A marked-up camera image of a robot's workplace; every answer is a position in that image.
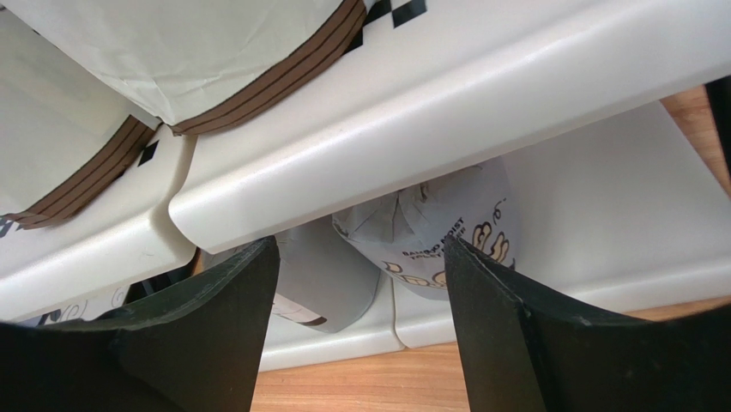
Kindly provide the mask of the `cream checkered three-tier shelf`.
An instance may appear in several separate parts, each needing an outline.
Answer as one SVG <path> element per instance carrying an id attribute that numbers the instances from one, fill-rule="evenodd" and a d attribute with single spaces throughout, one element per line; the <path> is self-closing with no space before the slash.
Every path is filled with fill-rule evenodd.
<path id="1" fill-rule="evenodd" d="M 267 111 L 201 135 L 158 118 L 75 217 L 37 230 L 2 218 L 2 320 L 91 320 L 195 250 L 493 158 L 518 209 L 521 273 L 616 312 L 729 294 L 729 199 L 662 105 L 729 74 L 729 2 L 369 2 L 346 52 Z M 446 300 L 372 264 L 360 319 L 324 333 L 273 315 L 261 369 L 454 339 Z"/>

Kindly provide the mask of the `beige roll front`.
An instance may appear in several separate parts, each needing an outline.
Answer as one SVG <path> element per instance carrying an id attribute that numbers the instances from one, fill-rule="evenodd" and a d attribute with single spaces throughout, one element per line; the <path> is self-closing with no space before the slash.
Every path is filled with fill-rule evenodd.
<path id="1" fill-rule="evenodd" d="M 69 219 L 124 173 L 159 126 L 2 11 L 2 218 L 26 229 Z"/>

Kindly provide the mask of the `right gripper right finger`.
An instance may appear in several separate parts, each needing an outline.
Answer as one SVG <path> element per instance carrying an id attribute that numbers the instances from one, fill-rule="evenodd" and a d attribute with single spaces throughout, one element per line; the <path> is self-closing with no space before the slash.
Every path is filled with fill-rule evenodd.
<path id="1" fill-rule="evenodd" d="M 448 238 L 473 411 L 727 411 L 730 308 L 649 321 L 592 306 Z"/>

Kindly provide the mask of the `grey roll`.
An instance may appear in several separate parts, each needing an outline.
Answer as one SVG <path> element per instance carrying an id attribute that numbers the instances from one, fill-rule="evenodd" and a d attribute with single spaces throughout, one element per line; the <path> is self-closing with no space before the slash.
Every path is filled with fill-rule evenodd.
<path id="1" fill-rule="evenodd" d="M 448 298 L 449 237 L 507 267 L 517 262 L 519 214 L 501 158 L 338 211 L 332 225 L 395 282 L 429 300 Z"/>
<path id="2" fill-rule="evenodd" d="M 271 314 L 324 333 L 345 329 L 371 306 L 380 271 L 329 215 L 279 232 L 280 269 Z"/>

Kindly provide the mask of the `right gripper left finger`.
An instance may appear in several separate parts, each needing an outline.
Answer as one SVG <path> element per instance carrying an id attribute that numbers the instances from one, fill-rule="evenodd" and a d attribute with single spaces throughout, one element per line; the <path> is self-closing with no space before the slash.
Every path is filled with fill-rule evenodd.
<path id="1" fill-rule="evenodd" d="M 2 410 L 249 410 L 280 261 L 269 236 L 92 321 L 2 324 Z"/>

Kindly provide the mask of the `beige roll back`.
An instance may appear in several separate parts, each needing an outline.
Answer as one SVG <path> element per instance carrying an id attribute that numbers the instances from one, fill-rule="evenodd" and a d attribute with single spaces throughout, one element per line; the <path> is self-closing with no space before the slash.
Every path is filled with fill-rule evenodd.
<path id="1" fill-rule="evenodd" d="M 369 1 L 8 1 L 91 75 L 182 135 L 242 125 L 332 66 Z"/>

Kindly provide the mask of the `beige roll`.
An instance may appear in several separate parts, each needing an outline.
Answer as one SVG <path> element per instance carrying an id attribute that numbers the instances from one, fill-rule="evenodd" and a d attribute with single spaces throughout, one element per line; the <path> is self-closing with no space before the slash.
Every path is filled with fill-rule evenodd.
<path id="1" fill-rule="evenodd" d="M 26 229 L 69 219 L 124 173 L 159 126 L 2 11 L 2 218 Z"/>
<path id="2" fill-rule="evenodd" d="M 369 1 L 8 1 L 91 75 L 182 135 L 242 125 L 332 66 Z"/>

